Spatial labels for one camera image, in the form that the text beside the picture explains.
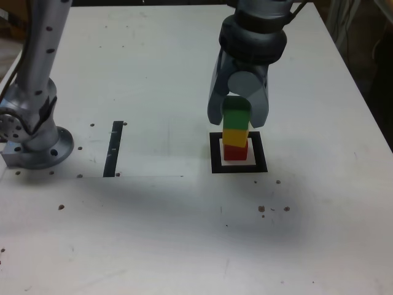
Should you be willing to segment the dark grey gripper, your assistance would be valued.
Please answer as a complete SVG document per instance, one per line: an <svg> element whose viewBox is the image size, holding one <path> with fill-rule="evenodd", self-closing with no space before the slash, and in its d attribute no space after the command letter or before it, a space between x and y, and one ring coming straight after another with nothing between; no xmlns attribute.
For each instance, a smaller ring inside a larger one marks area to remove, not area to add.
<svg viewBox="0 0 393 295"><path fill-rule="evenodd" d="M249 102L252 127L264 126L269 112L268 67L269 65L253 65L237 59L227 61L227 54L220 50L209 93L207 108L209 122L220 125L224 99L231 91Z"/></svg>

